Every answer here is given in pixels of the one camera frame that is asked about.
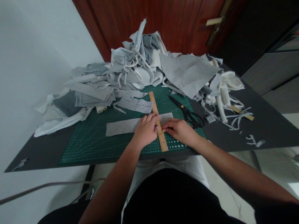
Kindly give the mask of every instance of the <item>door handle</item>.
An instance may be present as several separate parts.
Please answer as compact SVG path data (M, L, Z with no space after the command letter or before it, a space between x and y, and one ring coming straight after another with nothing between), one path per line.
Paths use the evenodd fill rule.
M224 16L219 17L219 18L215 18L215 19L210 19L206 21L206 26L211 26L211 25L215 25L215 24L220 24L222 23Z

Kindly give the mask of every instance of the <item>table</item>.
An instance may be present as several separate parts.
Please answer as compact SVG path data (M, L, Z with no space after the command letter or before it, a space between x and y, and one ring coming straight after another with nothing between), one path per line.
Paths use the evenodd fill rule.
M224 71L230 71L225 64L222 65ZM206 124L204 131L207 138L227 152L260 150L280 147L299 146L299 130L290 123L284 116L275 110L267 101L251 89L245 82L244 90L232 91L230 95L239 99L246 107L252 107L250 112L254 114L254 121L242 118L240 131L230 131L220 122ZM206 116L200 102L190 100L196 113L202 117ZM11 172L19 165L20 161L29 158L27 163L16 171L38 170L62 167L58 166L63 151L74 131L75 125L57 131L51 135L38 138L31 136L18 155L13 159L5 172ZM266 143L260 148L248 145L245 137L252 134L256 141L265 140ZM165 152L157 155L141 155L140 160L154 158L168 158L174 156L197 155L194 150L181 152ZM96 164L116 162L116 160L96 161ZM82 163L79 165L92 165L94 163Z

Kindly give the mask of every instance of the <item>white pants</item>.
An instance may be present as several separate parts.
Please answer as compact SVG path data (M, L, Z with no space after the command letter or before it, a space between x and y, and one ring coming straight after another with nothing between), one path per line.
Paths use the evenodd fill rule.
M172 168L181 171L182 173L185 173L190 177L193 177L194 179L198 180L208 189L210 188L205 172L203 170L200 156L173 157L167 158L165 159L165 161L160 161L159 159L138 161L132 184L124 208L121 213L121 223L124 209L129 203L134 192L140 186L140 184L150 175L165 168Z

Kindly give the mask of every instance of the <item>cutting mat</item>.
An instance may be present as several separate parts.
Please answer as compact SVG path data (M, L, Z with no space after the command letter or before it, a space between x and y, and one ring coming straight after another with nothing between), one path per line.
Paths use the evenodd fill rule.
M147 86L142 92L153 91L159 114L172 113L174 118L183 119L182 110L177 107L169 98L170 89L158 85L157 87ZM175 99L181 102L190 111L193 108L187 97L180 94L173 95ZM150 101L149 95L143 97L144 100ZM121 113L112 107L108 107L106 111L97 114L93 109L85 121L78 122L76 128L62 154L60 165L75 165L76 163L108 160L119 158L127 144L132 139L134 133L116 135L106 137L106 124L121 120L133 118L141 118L143 113L123 109L127 114ZM201 128L196 130L198 134L206 137ZM179 141L172 138L169 134L165 134L169 151L184 151L190 148ZM147 145L141 154L157 154L162 153L158 138L150 145Z

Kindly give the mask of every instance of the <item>black scissors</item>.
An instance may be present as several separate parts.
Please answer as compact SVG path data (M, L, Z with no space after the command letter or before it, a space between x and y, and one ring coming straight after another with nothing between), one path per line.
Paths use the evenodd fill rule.
M169 98L171 99L172 102L174 102L182 111L184 114L184 120L186 122L189 122L192 125L193 129L197 129L197 128L202 128L203 126L205 126L205 122L204 120L201 118L201 116L199 116L196 113L190 112L183 104L181 104L179 101L177 101L175 98L173 98L172 96L169 96ZM192 115L196 116L199 120L199 122L197 122Z

